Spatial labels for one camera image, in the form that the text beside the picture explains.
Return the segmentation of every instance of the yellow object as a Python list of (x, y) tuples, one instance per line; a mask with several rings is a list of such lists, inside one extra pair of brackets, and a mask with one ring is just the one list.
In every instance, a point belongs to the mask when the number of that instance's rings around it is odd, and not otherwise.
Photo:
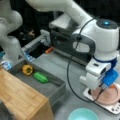
[(31, 75), (33, 73), (33, 67), (31, 65), (24, 65), (22, 71), (25, 75)]

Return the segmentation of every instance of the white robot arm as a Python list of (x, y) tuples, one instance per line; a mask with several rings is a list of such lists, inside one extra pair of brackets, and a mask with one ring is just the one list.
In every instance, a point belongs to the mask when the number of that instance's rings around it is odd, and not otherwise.
[[(80, 6), (78, 6), (73, 0), (26, 0), (34, 9), (38, 11), (62, 11), (68, 14), (78, 25), (81, 27), (73, 33), (73, 38), (77, 39), (82, 27), (91, 19)], [(116, 64), (117, 47), (119, 41), (119, 29), (115, 22), (110, 20), (92, 20), (89, 22), (81, 32), (82, 38), (87, 38), (88, 43), (91, 41), (95, 44), (92, 48), (94, 51), (93, 58), (86, 66), (86, 76), (81, 76), (80, 81), (87, 85), (90, 89), (96, 89), (102, 82), (105, 87), (109, 87), (116, 77), (111, 81), (103, 78), (106, 76), (108, 71), (111, 71), (113, 76), (117, 76), (117, 73), (113, 71)], [(78, 44), (77, 51), (90, 52), (90, 46), (83, 43)]]
[(21, 25), (22, 17), (11, 9), (10, 0), (0, 0), (0, 45), (6, 53), (4, 60), (11, 65), (25, 58), (17, 38), (8, 36)]

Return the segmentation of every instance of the green toy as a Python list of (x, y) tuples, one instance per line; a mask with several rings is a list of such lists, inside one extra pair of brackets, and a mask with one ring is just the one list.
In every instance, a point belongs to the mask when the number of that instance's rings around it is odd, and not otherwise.
[(40, 72), (34, 73), (33, 76), (36, 80), (40, 81), (41, 83), (47, 83), (49, 81), (48, 78)]

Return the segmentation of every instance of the plate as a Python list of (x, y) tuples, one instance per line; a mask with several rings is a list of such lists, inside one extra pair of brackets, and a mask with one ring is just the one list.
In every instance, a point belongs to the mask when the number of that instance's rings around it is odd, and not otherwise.
[[(117, 85), (114, 88), (106, 89), (98, 98), (97, 102), (102, 105), (113, 105), (120, 99), (120, 89)], [(98, 87), (96, 90), (91, 90), (91, 95), (94, 99), (97, 98), (101, 88)]]
[(68, 117), (68, 120), (99, 120), (97, 115), (86, 108), (74, 110)]

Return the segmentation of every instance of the green object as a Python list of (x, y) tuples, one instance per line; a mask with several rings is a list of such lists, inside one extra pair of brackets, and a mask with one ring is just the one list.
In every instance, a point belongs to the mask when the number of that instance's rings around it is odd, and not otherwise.
[(36, 72), (33, 74), (34, 78), (38, 81), (40, 81), (41, 83), (47, 83), (48, 82), (48, 78), (41, 74), (40, 72)]
[(70, 114), (68, 120), (99, 120), (99, 119), (93, 111), (86, 108), (80, 108), (74, 110)]

